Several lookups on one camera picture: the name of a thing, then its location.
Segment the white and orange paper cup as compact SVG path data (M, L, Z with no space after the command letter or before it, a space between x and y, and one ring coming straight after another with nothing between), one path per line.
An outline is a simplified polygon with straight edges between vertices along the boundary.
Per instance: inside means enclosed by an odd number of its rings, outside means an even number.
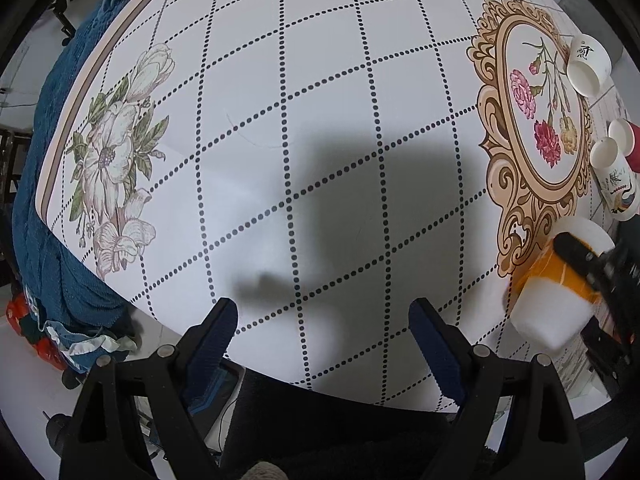
M614 247L597 223L563 217L555 221L541 253L516 285L512 325L524 339L552 356L577 336L600 302L598 293L554 251L553 239L561 233L572 234L598 256Z

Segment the dark green cup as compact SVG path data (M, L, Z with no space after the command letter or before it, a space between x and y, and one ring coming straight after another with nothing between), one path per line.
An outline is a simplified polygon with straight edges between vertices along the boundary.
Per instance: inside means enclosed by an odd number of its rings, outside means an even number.
M626 221L617 223L616 242L624 243L638 252L640 249L640 214L635 214Z

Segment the crane print paper cup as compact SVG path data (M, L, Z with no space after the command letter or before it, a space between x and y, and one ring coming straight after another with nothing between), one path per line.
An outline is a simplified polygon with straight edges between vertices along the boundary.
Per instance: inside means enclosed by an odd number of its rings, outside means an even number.
M614 139L606 136L593 144L590 165L612 217L628 221L638 214L638 180Z

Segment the red ribbed paper cup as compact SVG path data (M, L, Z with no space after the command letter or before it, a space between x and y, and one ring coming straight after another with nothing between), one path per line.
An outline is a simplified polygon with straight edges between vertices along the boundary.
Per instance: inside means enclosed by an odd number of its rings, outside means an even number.
M620 152L633 172L640 172L640 129L624 118L613 120L608 126L608 136L616 141Z

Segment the plain white paper cup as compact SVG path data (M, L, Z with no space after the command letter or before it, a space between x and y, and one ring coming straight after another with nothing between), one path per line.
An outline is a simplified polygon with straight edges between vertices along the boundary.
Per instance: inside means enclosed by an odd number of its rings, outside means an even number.
M596 38L584 34L573 38L566 76L581 96L597 96L611 75L611 70L612 62L608 52Z

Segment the grey padded chair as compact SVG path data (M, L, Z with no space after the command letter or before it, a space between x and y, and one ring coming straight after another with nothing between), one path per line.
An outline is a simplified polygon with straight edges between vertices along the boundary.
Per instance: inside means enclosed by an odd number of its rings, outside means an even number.
M623 44L594 5L589 0L560 0L559 6L583 34L593 36L605 47L615 66L623 55Z

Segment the floral checked tablecloth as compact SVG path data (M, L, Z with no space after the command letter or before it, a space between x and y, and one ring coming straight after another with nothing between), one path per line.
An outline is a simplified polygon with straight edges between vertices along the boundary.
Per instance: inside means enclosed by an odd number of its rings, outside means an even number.
M228 355L288 384L449 411L408 329L431 301L527 360L516 285L552 224L613 225L553 0L131 0L74 79L40 219L177 333L224 297Z

